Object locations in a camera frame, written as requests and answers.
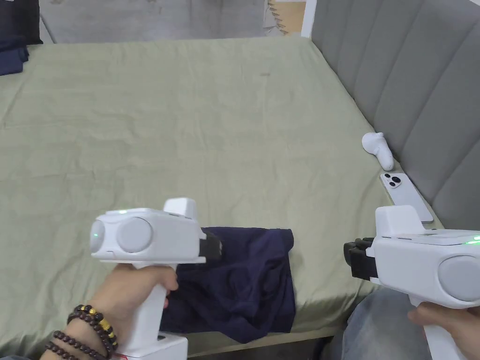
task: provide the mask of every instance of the gripper black jaw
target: gripper black jaw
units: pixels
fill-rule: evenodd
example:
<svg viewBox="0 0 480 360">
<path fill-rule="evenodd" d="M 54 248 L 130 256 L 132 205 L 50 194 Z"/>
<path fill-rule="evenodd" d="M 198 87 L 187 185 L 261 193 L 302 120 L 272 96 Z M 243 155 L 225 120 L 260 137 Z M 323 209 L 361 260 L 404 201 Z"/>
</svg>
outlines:
<svg viewBox="0 0 480 360">
<path fill-rule="evenodd" d="M 200 253 L 198 256 L 204 256 L 207 260 L 220 260 L 222 258 L 222 241 L 210 233 L 205 232 L 206 239 L 200 239 Z"/>
<path fill-rule="evenodd" d="M 366 250 L 373 243 L 373 238 L 355 239 L 343 246 L 345 261 L 351 267 L 352 276 L 363 280 L 378 277 L 375 258 L 367 256 Z"/>
</svg>

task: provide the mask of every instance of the hand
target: hand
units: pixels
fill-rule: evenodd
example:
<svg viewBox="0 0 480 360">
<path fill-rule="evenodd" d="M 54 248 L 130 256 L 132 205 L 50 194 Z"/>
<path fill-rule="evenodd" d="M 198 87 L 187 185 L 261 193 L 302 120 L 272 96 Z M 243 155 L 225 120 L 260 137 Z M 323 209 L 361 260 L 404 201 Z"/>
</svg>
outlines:
<svg viewBox="0 0 480 360">
<path fill-rule="evenodd" d="M 137 270 L 130 264 L 119 264 L 88 304 L 103 313 L 112 325 L 118 343 L 122 344 L 132 327 L 135 310 L 157 284 L 161 284 L 168 292 L 176 290 L 177 274 L 169 266 L 149 266 Z"/>
<path fill-rule="evenodd" d="M 468 360 L 480 360 L 480 307 L 455 310 L 431 303 L 422 303 L 408 313 L 417 325 L 438 325 L 448 331 Z"/>
</svg>

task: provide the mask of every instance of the red tag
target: red tag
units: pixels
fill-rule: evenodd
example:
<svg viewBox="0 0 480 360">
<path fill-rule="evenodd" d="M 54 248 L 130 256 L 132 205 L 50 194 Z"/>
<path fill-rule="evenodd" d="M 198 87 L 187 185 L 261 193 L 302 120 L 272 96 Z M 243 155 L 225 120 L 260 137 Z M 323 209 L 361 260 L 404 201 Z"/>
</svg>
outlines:
<svg viewBox="0 0 480 360">
<path fill-rule="evenodd" d="M 127 355 L 123 355 L 123 354 L 113 354 L 112 357 L 116 358 L 116 359 L 119 359 L 119 360 L 128 360 Z"/>
</svg>

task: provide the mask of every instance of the gold bead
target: gold bead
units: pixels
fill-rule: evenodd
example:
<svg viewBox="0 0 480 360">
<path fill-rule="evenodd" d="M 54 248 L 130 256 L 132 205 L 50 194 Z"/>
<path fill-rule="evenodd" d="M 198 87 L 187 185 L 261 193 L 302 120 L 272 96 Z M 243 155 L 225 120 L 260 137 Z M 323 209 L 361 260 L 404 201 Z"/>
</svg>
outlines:
<svg viewBox="0 0 480 360">
<path fill-rule="evenodd" d="M 108 328 L 110 327 L 110 324 L 105 319 L 103 319 L 101 322 L 99 322 L 99 324 L 105 331 L 107 331 Z"/>
</svg>

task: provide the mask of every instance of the beaded bracelet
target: beaded bracelet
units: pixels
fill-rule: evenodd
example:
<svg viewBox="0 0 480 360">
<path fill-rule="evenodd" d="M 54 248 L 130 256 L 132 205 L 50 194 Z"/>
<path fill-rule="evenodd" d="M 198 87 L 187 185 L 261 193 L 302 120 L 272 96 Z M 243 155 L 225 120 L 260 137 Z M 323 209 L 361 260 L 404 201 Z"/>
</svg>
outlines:
<svg viewBox="0 0 480 360">
<path fill-rule="evenodd" d="M 93 316 L 93 319 L 98 322 L 98 324 L 102 327 L 105 333 L 108 335 L 108 340 L 112 344 L 113 349 L 116 350 L 118 348 L 117 337 L 113 332 L 113 327 L 108 323 L 106 319 L 104 319 L 103 314 L 98 312 L 91 305 L 78 305 L 75 308 L 75 311 L 83 311 L 86 314 Z"/>
<path fill-rule="evenodd" d="M 45 349 L 50 350 L 51 352 L 53 352 L 53 353 L 61 356 L 62 359 L 66 359 L 66 360 L 79 360 L 78 358 L 76 358 L 76 357 L 73 356 L 73 355 L 70 355 L 67 351 L 65 351 L 64 349 L 62 349 L 60 346 L 55 345 L 55 344 L 52 343 L 51 341 L 49 341 L 49 342 L 45 345 Z"/>
<path fill-rule="evenodd" d="M 107 351 L 107 359 L 111 359 L 113 356 L 113 352 L 118 347 L 118 344 L 114 346 L 109 342 L 108 335 L 105 333 L 103 328 L 96 321 L 94 321 L 90 315 L 87 315 L 84 312 L 76 311 L 71 313 L 70 316 L 68 317 L 67 324 L 69 324 L 70 321 L 72 321 L 73 319 L 83 320 L 86 323 L 88 323 L 93 328 L 93 330 L 95 330 L 98 337 L 102 341 L 103 347 Z"/>
<path fill-rule="evenodd" d="M 89 348 L 87 345 L 82 344 L 80 341 L 75 340 L 73 337 L 65 335 L 62 331 L 55 331 L 53 333 L 53 337 L 63 341 L 65 344 L 68 344 L 75 349 L 79 349 L 82 353 L 87 354 L 94 360 L 106 360 L 105 356 L 99 352 Z"/>
</svg>

